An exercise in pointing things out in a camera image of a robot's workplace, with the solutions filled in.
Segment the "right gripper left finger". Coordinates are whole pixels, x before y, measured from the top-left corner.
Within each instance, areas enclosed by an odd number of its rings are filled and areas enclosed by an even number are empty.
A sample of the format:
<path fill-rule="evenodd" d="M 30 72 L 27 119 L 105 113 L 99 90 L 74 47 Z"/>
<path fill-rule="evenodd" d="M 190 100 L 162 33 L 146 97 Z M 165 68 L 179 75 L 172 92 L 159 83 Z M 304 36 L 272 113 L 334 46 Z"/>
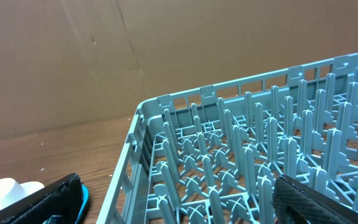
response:
<path fill-rule="evenodd" d="M 52 215 L 62 215 L 64 223 L 74 223 L 82 204 L 81 185 L 76 173 L 47 186 L 0 179 L 0 223 L 43 223 Z"/>

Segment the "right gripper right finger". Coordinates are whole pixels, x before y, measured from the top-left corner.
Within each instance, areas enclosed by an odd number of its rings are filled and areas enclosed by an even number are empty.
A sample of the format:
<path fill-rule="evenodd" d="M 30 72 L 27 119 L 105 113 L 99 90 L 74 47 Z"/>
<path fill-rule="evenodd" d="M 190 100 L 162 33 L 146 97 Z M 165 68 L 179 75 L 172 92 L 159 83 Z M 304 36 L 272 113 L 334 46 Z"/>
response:
<path fill-rule="evenodd" d="M 358 224 L 358 213 L 287 175 L 275 181 L 272 202 L 280 224 Z"/>

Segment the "grey dishwasher rack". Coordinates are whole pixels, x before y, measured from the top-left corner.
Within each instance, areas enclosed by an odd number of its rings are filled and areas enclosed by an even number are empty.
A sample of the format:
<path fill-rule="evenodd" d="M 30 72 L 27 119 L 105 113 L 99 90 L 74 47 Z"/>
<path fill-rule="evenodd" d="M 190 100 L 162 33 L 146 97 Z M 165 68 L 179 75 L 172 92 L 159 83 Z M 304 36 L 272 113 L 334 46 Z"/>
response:
<path fill-rule="evenodd" d="M 358 213 L 358 53 L 151 98 L 98 223 L 273 223 L 287 175 Z"/>

